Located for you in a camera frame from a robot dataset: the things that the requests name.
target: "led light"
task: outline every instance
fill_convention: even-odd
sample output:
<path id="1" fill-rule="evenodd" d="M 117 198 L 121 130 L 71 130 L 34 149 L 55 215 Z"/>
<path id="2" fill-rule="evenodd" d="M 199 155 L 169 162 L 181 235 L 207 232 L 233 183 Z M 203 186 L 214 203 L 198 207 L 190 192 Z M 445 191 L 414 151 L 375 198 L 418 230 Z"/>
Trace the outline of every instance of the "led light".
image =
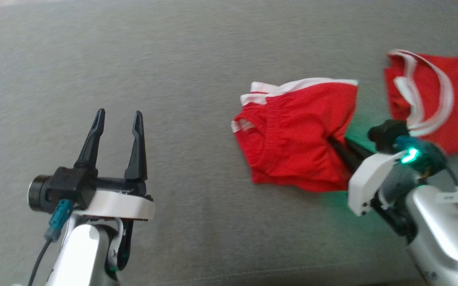
<path id="1" fill-rule="evenodd" d="M 416 160 L 416 158 L 418 158 L 419 155 L 420 155 L 420 152 L 418 151 L 418 149 L 409 148 L 408 154 L 402 157 L 402 159 L 400 160 L 400 163 L 407 164 L 411 161 Z"/>

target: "cable connector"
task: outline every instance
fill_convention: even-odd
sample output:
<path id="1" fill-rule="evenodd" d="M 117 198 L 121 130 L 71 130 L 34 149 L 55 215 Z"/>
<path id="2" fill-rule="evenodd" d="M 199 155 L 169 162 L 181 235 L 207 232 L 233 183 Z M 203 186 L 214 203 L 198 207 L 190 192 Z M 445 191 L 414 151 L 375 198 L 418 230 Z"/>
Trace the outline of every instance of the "cable connector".
<path id="1" fill-rule="evenodd" d="M 73 204 L 69 199 L 62 199 L 49 221 L 49 229 L 45 232 L 45 239 L 51 239 L 53 242 L 58 241 L 61 236 L 61 230 L 70 215 L 73 212 Z"/>

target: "folded red shorts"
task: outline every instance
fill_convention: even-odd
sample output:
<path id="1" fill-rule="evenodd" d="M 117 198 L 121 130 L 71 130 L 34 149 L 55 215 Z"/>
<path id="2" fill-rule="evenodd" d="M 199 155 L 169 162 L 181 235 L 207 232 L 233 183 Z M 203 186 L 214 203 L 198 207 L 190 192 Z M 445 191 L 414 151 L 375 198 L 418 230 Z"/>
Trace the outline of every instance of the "folded red shorts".
<path id="1" fill-rule="evenodd" d="M 254 183 L 294 185 L 312 192 L 346 190 L 350 178 L 327 142 L 344 141 L 357 81 L 306 78 L 280 87 L 252 83 L 231 126 Z"/>
<path id="2" fill-rule="evenodd" d="M 388 52 L 385 80 L 392 117 L 408 122 L 412 136 L 458 152 L 458 57 Z"/>

